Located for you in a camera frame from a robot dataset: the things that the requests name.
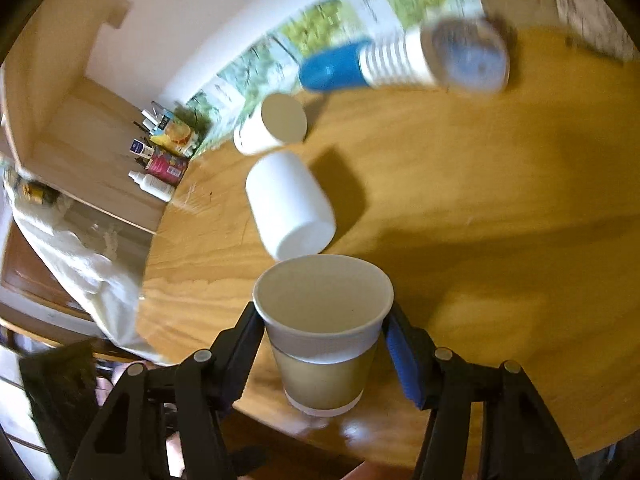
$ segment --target white glue bottle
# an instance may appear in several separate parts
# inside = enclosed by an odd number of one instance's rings
[[[162,180],[154,177],[153,175],[129,171],[129,176],[140,186],[142,191],[146,191],[160,200],[169,202],[171,197],[174,195],[174,186],[165,184]]]

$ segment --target beige paper cup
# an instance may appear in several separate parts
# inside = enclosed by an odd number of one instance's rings
[[[306,135],[302,104],[287,94],[274,93],[234,132],[234,144],[243,155],[257,155],[286,144],[302,142]]]
[[[382,270],[338,254],[286,260],[257,280],[255,307],[293,406],[335,416],[357,404],[393,300]]]

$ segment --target bottle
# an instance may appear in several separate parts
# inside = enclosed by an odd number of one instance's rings
[[[142,191],[146,191],[160,200],[169,202],[171,197],[174,195],[174,186],[165,184],[162,180],[152,175],[129,171],[129,176],[140,186]]]
[[[506,44],[491,23],[448,18],[319,52],[302,64],[299,76],[303,88],[322,92],[398,84],[499,92],[509,68]]]

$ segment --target cup rim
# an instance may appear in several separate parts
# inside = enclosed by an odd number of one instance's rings
[[[270,272],[273,272],[273,269],[275,269],[276,267],[284,266],[286,264],[290,264],[291,262],[295,262],[296,260],[302,260],[304,258],[318,258],[318,257],[321,257],[321,258],[348,258],[349,260],[356,260],[358,262],[362,262],[362,263],[366,264],[367,266],[369,266],[370,268],[375,269],[375,272],[378,273],[380,275],[380,277],[384,281],[384,287],[386,288],[387,299],[388,299],[388,306],[385,307],[383,309],[383,311],[380,314],[378,314],[374,319],[366,322],[365,324],[357,326],[355,328],[350,328],[348,330],[342,330],[341,332],[330,332],[330,333],[325,333],[325,332],[307,332],[305,330],[299,330],[297,328],[292,328],[290,326],[287,326],[287,325],[277,321],[276,319],[273,319],[273,317],[271,317],[269,314],[267,314],[262,309],[262,307],[260,306],[260,304],[256,300],[256,290],[258,289],[258,286],[260,285],[260,282],[264,279],[264,277],[267,274],[269,274]],[[393,284],[391,283],[391,279],[386,275],[386,273],[382,269],[380,269],[378,266],[372,264],[371,262],[368,262],[367,260],[363,260],[361,258],[355,258],[354,256],[347,256],[346,254],[305,254],[304,256],[297,256],[295,258],[290,258],[289,260],[284,260],[284,261],[278,262],[275,265],[269,267],[269,269],[265,270],[258,277],[258,279],[255,281],[254,290],[252,291],[252,300],[254,302],[255,309],[258,311],[258,314],[268,324],[274,325],[274,326],[278,327],[279,329],[284,330],[285,332],[290,333],[290,334],[295,334],[295,335],[300,335],[300,336],[305,336],[305,337],[310,337],[310,338],[315,338],[315,339],[328,339],[328,338],[335,338],[336,336],[348,336],[348,335],[352,335],[352,334],[359,333],[359,332],[366,332],[367,329],[377,325],[378,323],[381,323],[382,320],[385,319],[386,315],[391,310],[391,307],[393,306],[393,303],[394,303],[394,288],[393,288]]]

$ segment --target white cup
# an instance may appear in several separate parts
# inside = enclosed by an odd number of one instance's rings
[[[331,204],[293,153],[261,158],[249,171],[244,188],[260,240],[274,260],[319,253],[334,237]]]
[[[262,274],[255,307],[297,409],[334,416],[356,405],[393,300],[388,276],[350,256],[302,256]]]
[[[234,144],[243,155],[256,155],[285,144],[302,142],[306,135],[305,109],[287,94],[271,94],[234,132]]]

